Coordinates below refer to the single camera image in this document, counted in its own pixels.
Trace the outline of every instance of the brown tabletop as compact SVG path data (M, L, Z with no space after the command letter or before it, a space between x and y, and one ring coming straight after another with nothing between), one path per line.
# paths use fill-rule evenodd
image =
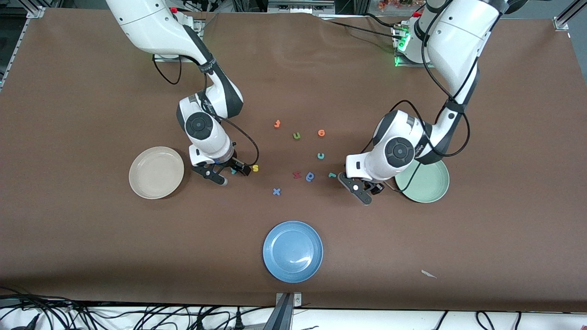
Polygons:
M145 200L129 167L153 146L188 163L175 111L201 73L185 63L166 83L109 11L47 9L31 22L0 93L2 284L91 300L267 305L301 291L314 307L587 311L587 88L550 21L497 25L470 144L445 159L450 188L431 204L386 190L364 207L328 177L398 100L433 121L446 99L423 69L394 67L389 38L306 14L219 14L204 39L244 96L234 122L257 141L259 172L220 187L186 168L172 196ZM300 284L262 259L286 220L324 243Z

